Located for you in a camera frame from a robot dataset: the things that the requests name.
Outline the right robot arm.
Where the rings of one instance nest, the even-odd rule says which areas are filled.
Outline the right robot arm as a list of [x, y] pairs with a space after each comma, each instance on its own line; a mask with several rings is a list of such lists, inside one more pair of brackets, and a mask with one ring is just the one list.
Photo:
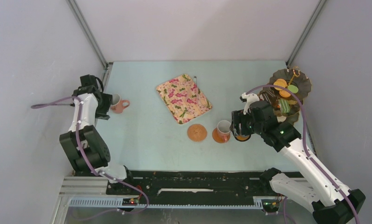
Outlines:
[[276, 168], [260, 176], [259, 188], [265, 195], [285, 195], [309, 212], [318, 224], [359, 222], [366, 197], [359, 189], [351, 190], [336, 178], [311, 152], [304, 138], [290, 123], [279, 122], [267, 101], [246, 104], [247, 109], [232, 111], [230, 130], [235, 137], [259, 135], [276, 152], [291, 161], [311, 185], [304, 186]]

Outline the green round biscuit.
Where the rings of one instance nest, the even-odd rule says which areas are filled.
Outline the green round biscuit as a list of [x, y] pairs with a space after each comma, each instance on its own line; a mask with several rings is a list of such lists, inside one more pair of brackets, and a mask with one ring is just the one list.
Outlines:
[[291, 84], [291, 85], [288, 85], [287, 88], [288, 88], [292, 93], [294, 93], [294, 94], [297, 94], [298, 91], [299, 91], [298, 87], [295, 86], [295, 85], [292, 85], [292, 84]]

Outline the orange round biscuit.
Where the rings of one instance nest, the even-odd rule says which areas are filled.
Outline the orange round biscuit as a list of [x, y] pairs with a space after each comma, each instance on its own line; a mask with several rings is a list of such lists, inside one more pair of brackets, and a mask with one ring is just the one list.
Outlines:
[[289, 93], [289, 92], [286, 91], [286, 90], [281, 90], [281, 91], [279, 91], [279, 94], [280, 94], [280, 96], [283, 97], [283, 98], [289, 98], [289, 97], [292, 96], [291, 93]]

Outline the orange question mark coaster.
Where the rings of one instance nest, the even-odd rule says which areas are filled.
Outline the orange question mark coaster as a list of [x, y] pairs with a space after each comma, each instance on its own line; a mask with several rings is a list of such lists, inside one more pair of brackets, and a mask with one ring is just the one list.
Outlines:
[[238, 135], [238, 136], [235, 136], [234, 138], [237, 141], [245, 142], [245, 141], [248, 141], [250, 139], [250, 137], [251, 137], [251, 135]]

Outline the small pink cup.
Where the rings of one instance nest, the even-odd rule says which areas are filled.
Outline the small pink cup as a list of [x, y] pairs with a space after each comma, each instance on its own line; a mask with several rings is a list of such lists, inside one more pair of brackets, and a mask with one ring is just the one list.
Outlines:
[[218, 130], [220, 130], [223, 133], [231, 132], [230, 127], [231, 127], [231, 122], [227, 120], [221, 120], [220, 122], [218, 122], [218, 125], [217, 125]]

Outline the green striped cake slice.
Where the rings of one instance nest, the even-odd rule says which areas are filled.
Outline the green striped cake slice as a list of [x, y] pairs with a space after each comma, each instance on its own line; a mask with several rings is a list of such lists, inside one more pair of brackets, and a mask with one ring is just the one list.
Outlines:
[[278, 105], [282, 114], [290, 112], [290, 105], [287, 100], [279, 99]]

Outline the small yellow cookie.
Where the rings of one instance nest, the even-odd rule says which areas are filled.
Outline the small yellow cookie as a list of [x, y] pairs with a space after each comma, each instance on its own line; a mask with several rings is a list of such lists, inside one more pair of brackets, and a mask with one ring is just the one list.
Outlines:
[[275, 88], [276, 90], [278, 90], [278, 91], [282, 91], [282, 90], [284, 90], [284, 89], [287, 88], [287, 85], [288, 85], [288, 84], [287, 84], [286, 80], [279, 78], [279, 79], [277, 79], [277, 80], [273, 83], [273, 85], [274, 85], [274, 88]]

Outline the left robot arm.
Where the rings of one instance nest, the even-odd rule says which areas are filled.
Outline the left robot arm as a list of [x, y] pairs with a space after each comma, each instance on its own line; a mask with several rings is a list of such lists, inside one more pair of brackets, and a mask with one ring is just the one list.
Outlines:
[[103, 83], [96, 76], [81, 76], [80, 82], [72, 94], [73, 121], [68, 132], [60, 135], [60, 144], [75, 172], [105, 177], [110, 183], [118, 183], [123, 194], [131, 194], [135, 181], [129, 178], [125, 166], [110, 163], [109, 148], [95, 127], [96, 120], [110, 118], [112, 95], [103, 92]]

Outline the three tier black cake stand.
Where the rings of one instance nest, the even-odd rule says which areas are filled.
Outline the three tier black cake stand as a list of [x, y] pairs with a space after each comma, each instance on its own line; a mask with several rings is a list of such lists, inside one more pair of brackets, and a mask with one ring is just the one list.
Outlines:
[[259, 92], [259, 98], [270, 103], [278, 121], [294, 124], [299, 120], [300, 105], [312, 91], [311, 80], [297, 66], [276, 71], [269, 79], [270, 85]]

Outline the chocolate cake piece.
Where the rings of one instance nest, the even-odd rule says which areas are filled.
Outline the chocolate cake piece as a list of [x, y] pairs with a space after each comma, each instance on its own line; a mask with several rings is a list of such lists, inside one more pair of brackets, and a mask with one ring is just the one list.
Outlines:
[[278, 97], [272, 91], [261, 91], [259, 93], [259, 98], [269, 102], [272, 105], [276, 104], [278, 100]]

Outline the wooden round coaster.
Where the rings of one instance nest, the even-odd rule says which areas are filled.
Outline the wooden round coaster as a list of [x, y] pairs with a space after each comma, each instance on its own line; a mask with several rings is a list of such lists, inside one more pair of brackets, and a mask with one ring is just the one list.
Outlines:
[[188, 128], [187, 136], [194, 142], [201, 142], [207, 137], [207, 130], [201, 124], [193, 124]]
[[226, 133], [223, 133], [221, 132], [220, 130], [218, 130], [218, 128], [215, 128], [213, 131], [212, 131], [212, 138], [217, 142], [217, 143], [227, 143], [228, 140], [230, 139], [231, 137], [231, 132], [226, 132]]

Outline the floral rectangular tray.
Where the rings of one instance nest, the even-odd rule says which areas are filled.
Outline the floral rectangular tray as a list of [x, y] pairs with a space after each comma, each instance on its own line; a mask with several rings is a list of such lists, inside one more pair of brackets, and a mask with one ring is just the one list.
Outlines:
[[202, 91], [197, 102], [195, 83], [193, 77], [188, 74], [182, 74], [158, 85], [156, 91], [175, 121], [180, 125], [186, 124], [212, 109], [211, 102]]

